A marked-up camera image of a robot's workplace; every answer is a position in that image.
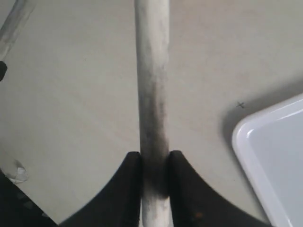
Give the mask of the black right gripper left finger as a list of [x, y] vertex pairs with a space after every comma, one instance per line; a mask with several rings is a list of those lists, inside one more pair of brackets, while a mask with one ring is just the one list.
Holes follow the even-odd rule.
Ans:
[[142, 159], [128, 152], [106, 186], [61, 227], [137, 227], [142, 188]]

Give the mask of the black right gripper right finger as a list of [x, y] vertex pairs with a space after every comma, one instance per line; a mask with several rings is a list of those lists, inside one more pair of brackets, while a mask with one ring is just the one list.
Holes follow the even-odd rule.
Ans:
[[266, 227], [213, 190], [181, 151], [168, 157], [168, 191], [176, 227]]

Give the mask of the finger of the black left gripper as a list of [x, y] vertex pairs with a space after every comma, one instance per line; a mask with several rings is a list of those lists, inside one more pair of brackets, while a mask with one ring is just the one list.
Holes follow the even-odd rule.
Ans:
[[7, 67], [6, 63], [3, 61], [0, 61], [0, 81], [2, 81], [4, 79], [7, 69], [8, 69], [8, 67]]

